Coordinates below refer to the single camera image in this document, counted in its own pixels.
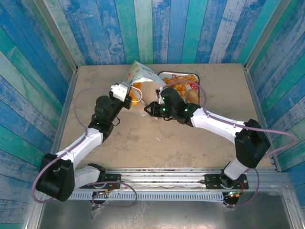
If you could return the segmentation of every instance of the food tray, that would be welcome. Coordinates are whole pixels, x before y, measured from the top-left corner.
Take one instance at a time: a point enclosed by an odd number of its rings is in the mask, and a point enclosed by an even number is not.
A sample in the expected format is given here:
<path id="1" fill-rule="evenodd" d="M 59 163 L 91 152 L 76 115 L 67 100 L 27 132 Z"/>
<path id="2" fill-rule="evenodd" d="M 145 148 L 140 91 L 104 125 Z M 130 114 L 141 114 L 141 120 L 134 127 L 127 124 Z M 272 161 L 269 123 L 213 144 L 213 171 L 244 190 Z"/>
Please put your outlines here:
<path id="1" fill-rule="evenodd" d="M 187 75 L 194 75 L 195 76 L 195 79 L 196 79 L 196 83 L 199 84 L 200 81 L 199 81 L 199 76 L 194 74 L 194 73 L 178 73 L 178 72 L 160 72 L 159 73 L 159 77 L 161 79 L 164 79 L 164 78 L 169 78 L 169 79 L 175 79 L 175 78 L 178 78 L 179 76 L 183 76 L 183 77 L 186 77 Z M 189 92 L 189 90 L 191 89 L 195 89 L 197 92 L 198 92 L 198 97 L 199 97 L 199 88 L 197 85 L 195 84 L 185 84 L 185 87 L 186 87 L 186 94 L 185 96 L 183 97 L 184 101 L 186 102 L 186 97 L 187 97 L 187 93 Z"/>

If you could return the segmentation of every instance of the tabletop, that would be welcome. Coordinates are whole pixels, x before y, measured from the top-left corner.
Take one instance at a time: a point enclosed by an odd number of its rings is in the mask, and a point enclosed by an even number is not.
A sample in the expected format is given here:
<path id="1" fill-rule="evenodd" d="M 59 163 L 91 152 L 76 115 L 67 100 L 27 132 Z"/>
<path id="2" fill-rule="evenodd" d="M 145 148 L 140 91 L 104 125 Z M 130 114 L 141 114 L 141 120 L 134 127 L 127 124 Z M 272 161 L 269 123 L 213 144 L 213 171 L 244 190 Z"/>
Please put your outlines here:
<path id="1" fill-rule="evenodd" d="M 195 73 L 207 93 L 207 109 L 240 121 L 257 115 L 241 64 L 148 64 L 161 71 Z M 83 129 L 75 120 L 75 95 L 85 88 L 110 88 L 122 82 L 130 65 L 81 66 L 72 104 L 65 124 L 60 150 L 74 142 Z M 94 114 L 96 99 L 104 92 L 86 92 L 79 99 L 77 113 L 87 126 Z M 105 168 L 123 167 L 224 167 L 235 157 L 235 147 L 227 139 L 207 130 L 192 128 L 177 121 L 166 122 L 122 109 L 121 122 L 110 137 L 93 149 L 78 165 L 96 163 Z M 259 167 L 270 167 L 264 158 Z"/>

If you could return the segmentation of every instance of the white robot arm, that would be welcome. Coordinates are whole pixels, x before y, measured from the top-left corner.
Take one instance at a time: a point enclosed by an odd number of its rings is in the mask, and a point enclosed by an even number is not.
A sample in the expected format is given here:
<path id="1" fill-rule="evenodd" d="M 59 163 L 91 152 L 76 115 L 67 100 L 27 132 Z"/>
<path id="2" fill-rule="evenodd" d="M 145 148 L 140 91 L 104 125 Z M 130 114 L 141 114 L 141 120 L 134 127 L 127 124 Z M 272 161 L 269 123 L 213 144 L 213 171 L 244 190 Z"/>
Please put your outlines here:
<path id="1" fill-rule="evenodd" d="M 36 185 L 37 190 L 60 201 L 65 201 L 75 188 L 103 181 L 101 180 L 101 174 L 105 174 L 105 171 L 101 169 L 101 166 L 89 164 L 82 169 L 76 169 L 76 167 L 88 153 L 107 139 L 113 129 L 112 122 L 120 110 L 123 107 L 130 108 L 129 89 L 127 85 L 116 84 L 112 87 L 109 97 L 99 97 L 87 134 L 83 134 L 69 147 L 56 155 L 47 154 L 42 159 L 41 170 L 52 160 L 65 154 L 41 176 Z M 255 120 L 250 119 L 247 123 L 244 123 L 210 112 L 206 115 L 199 105 L 186 104 L 173 88 L 162 90 L 160 97 L 162 98 L 161 102 L 152 102 L 144 109 L 151 116 L 167 118 L 167 120 L 174 119 L 181 124 L 206 129 L 235 144 L 236 158 L 224 168 L 216 181 L 220 182 L 223 188 L 232 188 L 244 171 L 248 168 L 255 168 L 270 147 L 264 133 L 246 131 L 239 127 L 224 124 L 210 118 L 209 115 L 217 116 L 231 123 L 260 128 Z"/>

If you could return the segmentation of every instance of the cable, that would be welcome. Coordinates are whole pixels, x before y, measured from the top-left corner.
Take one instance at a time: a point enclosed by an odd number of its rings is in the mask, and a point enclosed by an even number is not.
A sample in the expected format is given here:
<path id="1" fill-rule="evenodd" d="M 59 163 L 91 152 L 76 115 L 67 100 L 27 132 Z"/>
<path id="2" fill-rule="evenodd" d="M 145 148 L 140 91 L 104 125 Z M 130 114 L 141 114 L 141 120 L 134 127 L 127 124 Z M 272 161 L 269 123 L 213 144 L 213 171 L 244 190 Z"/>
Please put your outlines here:
<path id="1" fill-rule="evenodd" d="M 134 86 L 130 86 L 130 87 L 133 88 L 133 89 L 135 89 L 135 90 L 137 90 L 137 91 L 139 91 L 140 94 L 141 94 L 139 100 L 138 100 L 138 101 L 133 101 L 133 102 L 134 102 L 134 103 L 137 103 L 137 102 L 141 101 L 141 99 L 143 98 L 143 93 L 142 93 L 142 91 L 141 91 L 139 88 L 136 88 L 136 87 L 134 87 Z"/>
<path id="2" fill-rule="evenodd" d="M 111 204 L 100 204 L 100 206 L 112 207 L 112 208 L 129 208 L 129 207 L 132 207 L 133 205 L 135 205 L 135 204 L 137 203 L 137 200 L 138 200 L 138 194 L 137 194 L 137 192 L 134 190 L 133 187 L 131 187 L 130 185 L 125 184 L 125 183 L 123 183 L 123 182 L 121 182 L 121 181 L 103 181 L 103 182 L 90 183 L 90 184 L 88 184 L 88 185 L 102 185 L 102 184 L 120 184 L 120 185 L 125 185 L 126 187 L 130 188 L 130 189 L 134 192 L 134 194 L 135 194 L 135 199 L 134 199 L 134 201 L 133 201 L 131 204 L 129 204 L 129 205 L 120 206 L 120 205 L 111 205 Z M 94 203 L 94 199 L 95 199 L 97 196 L 99 196 L 99 194 L 93 196 L 93 198 L 92 198 L 92 201 L 91 201 L 91 202 L 92 202 L 93 205 L 98 205 L 98 204 L 95 204 L 95 203 Z"/>
<path id="3" fill-rule="evenodd" d="M 257 169 L 254 168 L 254 170 L 255 170 L 256 175 L 257 175 L 257 187 L 256 187 L 256 190 L 255 190 L 253 196 L 252 196 L 250 199 L 248 199 L 246 202 L 241 203 L 241 204 L 233 204 L 233 205 L 232 205 L 232 204 L 228 204 L 228 203 L 224 200 L 224 204 L 225 204 L 226 206 L 228 206 L 228 207 L 230 207 L 230 208 L 233 208 L 233 207 L 235 207 L 235 206 L 241 207 L 241 206 L 244 206 L 244 205 L 250 203 L 250 202 L 255 198 L 255 196 L 256 196 L 257 193 L 258 193 L 258 189 L 259 189 L 259 185 L 260 185 L 261 181 L 260 181 L 260 178 L 259 178 L 259 174 L 258 174 Z"/>
<path id="4" fill-rule="evenodd" d="M 275 149 L 275 150 L 272 150 L 272 151 L 269 152 L 269 153 L 266 153 L 266 154 L 264 155 L 264 157 L 265 157 L 265 156 L 269 156 L 269 155 L 271 155 L 271 154 L 274 154 L 274 153 L 276 153 L 276 152 L 278 152 L 278 151 L 281 151 L 281 150 L 283 150 L 283 149 L 286 149 L 286 148 L 288 148 L 288 147 L 291 147 L 291 146 L 293 146 L 293 145 L 295 144 L 295 142 L 296 142 L 296 137 L 295 137 L 294 135 L 292 135 L 291 133 L 287 133 L 287 132 L 280 131 L 280 130 L 269 130 L 269 129 L 261 129 L 261 128 L 254 128 L 254 127 L 245 126 L 245 125 L 239 125 L 239 124 L 235 124 L 235 123 L 232 123 L 232 122 L 230 122 L 230 121 L 223 120 L 223 119 L 221 119 L 221 118 L 218 118 L 218 117 L 215 117 L 215 116 L 211 115 L 211 114 L 206 110 L 206 108 L 205 108 L 205 107 L 206 107 L 206 103 L 207 103 L 207 96 L 206 96 L 205 90 L 203 89 L 202 86 L 200 86 L 199 84 L 197 84 L 197 83 L 195 83 L 195 82 L 193 82 L 193 81 L 190 81 L 190 80 L 178 80 L 178 81 L 175 81 L 175 82 L 172 82 L 172 83 L 167 84 L 167 85 L 164 86 L 163 88 L 169 87 L 169 86 L 171 86 L 171 85 L 173 85 L 173 84 L 176 84 L 176 83 L 185 83 L 185 82 L 192 83 L 192 84 L 198 86 L 198 87 L 200 88 L 200 90 L 203 92 L 204 102 L 203 102 L 202 108 L 203 108 L 203 112 L 204 112 L 208 117 L 210 117 L 210 118 L 212 118 L 212 119 L 215 119 L 215 120 L 217 120 L 217 121 L 219 121 L 219 122 L 222 122 L 222 123 L 225 123 L 225 124 L 228 124 L 228 125 L 232 125 L 232 126 L 235 126 L 235 127 L 239 127 L 239 128 L 242 128 L 242 129 L 253 130 L 253 131 L 259 131 L 259 132 L 275 133 L 275 134 L 280 134 L 280 135 L 286 135 L 286 136 L 289 136 L 289 137 L 292 138 L 292 141 L 291 141 L 290 143 L 288 143 L 288 144 L 285 145 L 285 146 L 279 147 L 279 148 L 277 148 L 277 149 Z"/>
<path id="5" fill-rule="evenodd" d="M 66 156 L 69 152 L 71 152 L 73 149 L 75 149 L 76 147 L 78 147 L 86 138 L 88 135 L 88 129 L 87 127 L 79 120 L 78 116 L 77 116 L 77 112 L 76 112 L 76 107 L 77 107 L 77 101 L 80 97 L 81 94 L 83 94 L 84 92 L 90 92 L 90 91 L 110 91 L 110 89 L 100 89 L 100 88 L 88 88 L 88 89 L 83 89 L 80 92 L 77 93 L 77 95 L 75 96 L 75 100 L 74 100 L 74 116 L 76 121 L 84 128 L 85 131 L 85 135 L 84 137 L 77 142 L 75 145 L 73 145 L 71 148 L 69 148 L 66 152 L 64 152 L 62 155 L 58 156 L 56 159 L 54 159 L 53 161 L 51 161 L 49 164 L 47 164 L 37 175 L 37 177 L 34 180 L 34 183 L 32 185 L 31 188 L 31 195 L 34 201 L 36 201 L 37 203 L 40 204 L 44 204 L 44 203 L 48 203 L 51 200 L 53 200 L 53 198 L 47 199 L 47 200 L 39 200 L 35 197 L 35 187 L 37 185 L 37 182 L 39 181 L 39 179 L 41 178 L 41 176 L 43 175 L 43 173 L 53 164 L 55 164 L 59 159 L 61 159 L 62 157 Z"/>

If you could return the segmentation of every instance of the blue wooden wall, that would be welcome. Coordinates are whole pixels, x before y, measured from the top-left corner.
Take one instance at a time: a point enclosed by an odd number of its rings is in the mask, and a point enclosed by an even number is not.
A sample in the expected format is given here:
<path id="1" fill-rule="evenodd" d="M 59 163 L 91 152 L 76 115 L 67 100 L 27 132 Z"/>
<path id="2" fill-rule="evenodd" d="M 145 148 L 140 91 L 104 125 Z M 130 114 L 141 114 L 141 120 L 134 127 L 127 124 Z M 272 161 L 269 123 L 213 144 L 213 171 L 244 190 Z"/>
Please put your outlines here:
<path id="1" fill-rule="evenodd" d="M 278 153 L 305 207 L 305 1 L 291 0 L 250 70 L 268 128 L 297 137 Z M 275 148 L 291 141 L 272 134 Z"/>
<path id="2" fill-rule="evenodd" d="M 279 0 L 45 0 L 78 66 L 245 63 Z"/>
<path id="3" fill-rule="evenodd" d="M 33 0 L 0 1 L 0 229 L 20 229 L 72 70 Z"/>

